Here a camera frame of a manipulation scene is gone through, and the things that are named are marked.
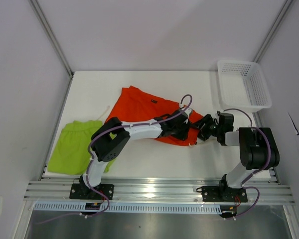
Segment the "orange shorts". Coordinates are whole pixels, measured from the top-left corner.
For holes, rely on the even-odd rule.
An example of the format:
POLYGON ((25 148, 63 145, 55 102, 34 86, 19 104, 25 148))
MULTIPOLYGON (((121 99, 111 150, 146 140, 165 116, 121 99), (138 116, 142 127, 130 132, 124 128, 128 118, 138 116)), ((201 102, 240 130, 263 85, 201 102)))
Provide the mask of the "orange shorts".
MULTIPOLYGON (((147 121, 154 117, 172 114, 178 108, 179 103, 177 102, 148 94, 141 91, 139 88, 130 86, 128 88, 122 88, 121 95, 105 122, 112 117, 117 117, 120 121, 126 122, 147 121)), ((197 122, 202 118, 202 115, 193 110, 189 119, 191 122, 197 122)), ((187 140, 185 141, 176 139, 172 136, 156 140, 177 146, 189 146, 196 144, 198 132, 197 129, 191 128, 187 140)))

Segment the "lime green shorts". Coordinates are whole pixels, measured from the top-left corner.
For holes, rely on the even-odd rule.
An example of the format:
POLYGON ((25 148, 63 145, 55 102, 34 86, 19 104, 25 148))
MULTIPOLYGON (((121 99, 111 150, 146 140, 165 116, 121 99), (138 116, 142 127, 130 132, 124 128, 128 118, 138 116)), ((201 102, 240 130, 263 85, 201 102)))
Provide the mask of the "lime green shorts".
POLYGON ((110 107, 107 106, 97 117, 76 118, 67 123, 59 134, 47 163, 46 172, 66 176, 83 174, 90 161, 87 148, 91 136, 103 125, 101 119, 109 109, 110 107))

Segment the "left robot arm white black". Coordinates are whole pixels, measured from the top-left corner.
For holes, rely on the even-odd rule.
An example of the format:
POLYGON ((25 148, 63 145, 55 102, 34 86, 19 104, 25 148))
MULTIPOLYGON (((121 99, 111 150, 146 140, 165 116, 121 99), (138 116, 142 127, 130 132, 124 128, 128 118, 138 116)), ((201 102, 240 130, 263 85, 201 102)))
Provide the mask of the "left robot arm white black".
POLYGON ((91 137, 88 145, 90 162, 79 179, 81 194, 87 199, 97 196, 106 166, 119 156, 128 141, 169 136, 185 141, 191 125, 189 118, 192 112, 192 108, 183 106, 171 115, 141 122, 125 122, 117 117, 110 118, 91 137))

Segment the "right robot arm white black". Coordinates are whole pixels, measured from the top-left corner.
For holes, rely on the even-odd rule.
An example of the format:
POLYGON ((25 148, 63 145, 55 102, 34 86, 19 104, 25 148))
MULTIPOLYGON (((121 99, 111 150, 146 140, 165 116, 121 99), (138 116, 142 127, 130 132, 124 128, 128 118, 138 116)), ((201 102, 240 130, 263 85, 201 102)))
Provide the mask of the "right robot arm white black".
POLYGON ((207 141, 211 136, 221 146, 239 147, 240 162, 229 173, 224 174, 217 186, 202 186, 196 189, 203 201, 229 201, 234 198, 246 201, 245 184, 256 174, 276 167, 280 162, 272 131, 268 127, 240 127, 234 130, 234 115, 218 112, 218 119, 211 115, 195 122, 198 138, 207 141))

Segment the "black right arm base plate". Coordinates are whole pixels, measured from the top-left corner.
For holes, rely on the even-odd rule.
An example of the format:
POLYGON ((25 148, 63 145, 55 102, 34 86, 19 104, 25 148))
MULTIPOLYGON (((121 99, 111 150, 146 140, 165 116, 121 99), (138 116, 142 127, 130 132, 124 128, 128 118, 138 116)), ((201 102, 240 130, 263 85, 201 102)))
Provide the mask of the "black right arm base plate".
POLYGON ((201 186, 196 188, 196 192, 202 195, 204 202, 248 202, 245 189, 233 189, 229 187, 221 188, 220 186, 201 186))

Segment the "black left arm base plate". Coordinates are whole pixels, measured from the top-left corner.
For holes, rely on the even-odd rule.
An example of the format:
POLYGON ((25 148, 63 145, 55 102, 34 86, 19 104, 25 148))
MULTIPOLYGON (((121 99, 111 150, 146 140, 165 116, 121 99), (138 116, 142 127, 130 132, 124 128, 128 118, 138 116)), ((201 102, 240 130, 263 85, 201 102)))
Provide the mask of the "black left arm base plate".
MULTIPOLYGON (((95 190, 105 195, 109 200, 113 199, 113 184, 100 184, 95 188, 95 190)), ((85 184, 81 185, 79 183, 75 183, 71 186, 69 198, 73 200, 101 200, 104 197, 85 186, 85 184)))

